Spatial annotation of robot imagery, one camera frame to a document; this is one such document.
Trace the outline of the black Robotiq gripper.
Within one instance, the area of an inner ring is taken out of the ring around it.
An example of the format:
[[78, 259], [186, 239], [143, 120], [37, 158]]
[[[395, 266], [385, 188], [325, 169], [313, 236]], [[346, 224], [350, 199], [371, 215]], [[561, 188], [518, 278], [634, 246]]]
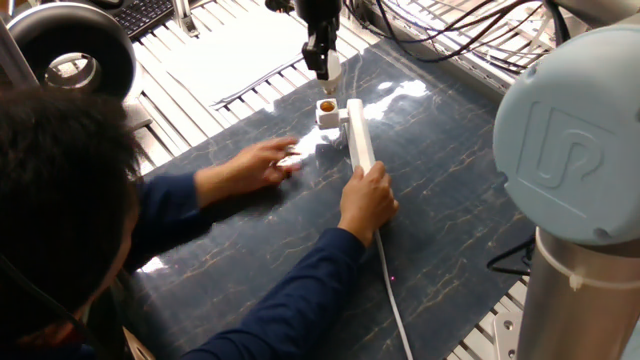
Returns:
[[329, 79], [328, 52], [336, 51], [341, 0], [295, 0], [299, 18], [307, 24], [308, 41], [303, 44], [302, 55], [309, 70], [318, 80]]

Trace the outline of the person's left hand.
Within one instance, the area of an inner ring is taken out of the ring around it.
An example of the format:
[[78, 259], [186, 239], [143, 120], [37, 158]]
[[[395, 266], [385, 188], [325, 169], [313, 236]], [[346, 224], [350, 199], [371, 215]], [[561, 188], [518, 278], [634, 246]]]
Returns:
[[243, 149], [224, 164], [198, 170], [194, 185], [199, 207], [279, 185], [300, 169], [297, 164], [280, 165], [282, 160], [297, 155], [294, 147], [298, 142], [295, 137], [262, 141]]

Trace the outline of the person's right hand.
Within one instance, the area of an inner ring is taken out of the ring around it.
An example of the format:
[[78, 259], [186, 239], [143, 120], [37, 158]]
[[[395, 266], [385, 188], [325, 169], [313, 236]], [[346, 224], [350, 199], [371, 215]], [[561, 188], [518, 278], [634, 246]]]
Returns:
[[357, 166], [342, 191], [338, 227], [354, 235], [364, 247], [369, 247], [374, 232], [398, 210], [399, 203], [384, 163], [376, 161], [368, 172]]

